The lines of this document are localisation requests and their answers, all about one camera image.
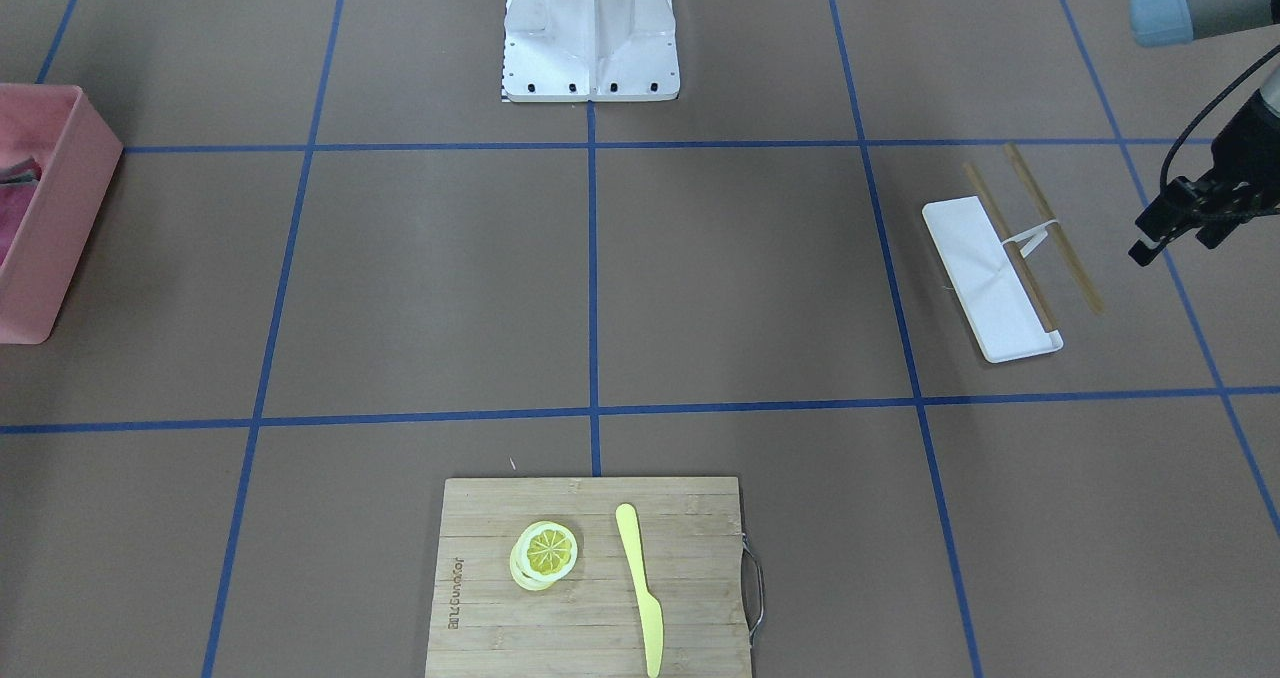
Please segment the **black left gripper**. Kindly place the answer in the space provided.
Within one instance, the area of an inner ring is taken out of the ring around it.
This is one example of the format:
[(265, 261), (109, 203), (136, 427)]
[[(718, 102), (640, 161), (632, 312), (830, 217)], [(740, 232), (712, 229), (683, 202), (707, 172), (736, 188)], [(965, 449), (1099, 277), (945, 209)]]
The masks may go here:
[(1279, 118), (1266, 93), (1252, 93), (1211, 145), (1212, 166), (1198, 180), (1167, 177), (1135, 219), (1140, 232), (1128, 249), (1135, 264), (1149, 265), (1170, 242), (1193, 232), (1206, 249), (1216, 249), (1245, 223), (1277, 214)]

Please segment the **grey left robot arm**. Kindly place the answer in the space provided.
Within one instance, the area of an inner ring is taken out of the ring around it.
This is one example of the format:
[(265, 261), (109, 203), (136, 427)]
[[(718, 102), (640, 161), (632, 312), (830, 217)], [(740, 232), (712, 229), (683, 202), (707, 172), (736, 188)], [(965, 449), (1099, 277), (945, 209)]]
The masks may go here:
[[(1276, 26), (1279, 0), (1130, 0), (1132, 35), (1140, 46), (1171, 46)], [(1212, 166), (1198, 180), (1170, 177), (1179, 148), (1215, 107), (1234, 93), (1277, 49), (1245, 68), (1172, 142), (1162, 160), (1158, 194), (1135, 219), (1140, 239), (1129, 249), (1138, 265), (1152, 264), (1170, 242), (1193, 232), (1216, 249), (1243, 224), (1277, 214), (1279, 82), (1272, 72), (1211, 142)]]

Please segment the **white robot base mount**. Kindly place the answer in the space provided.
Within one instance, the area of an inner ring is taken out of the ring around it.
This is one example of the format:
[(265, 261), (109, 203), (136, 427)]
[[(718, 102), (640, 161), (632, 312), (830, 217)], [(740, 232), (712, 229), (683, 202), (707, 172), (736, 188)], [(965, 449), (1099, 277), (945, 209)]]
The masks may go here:
[(678, 99), (675, 0), (506, 0), (504, 8), (502, 99)]

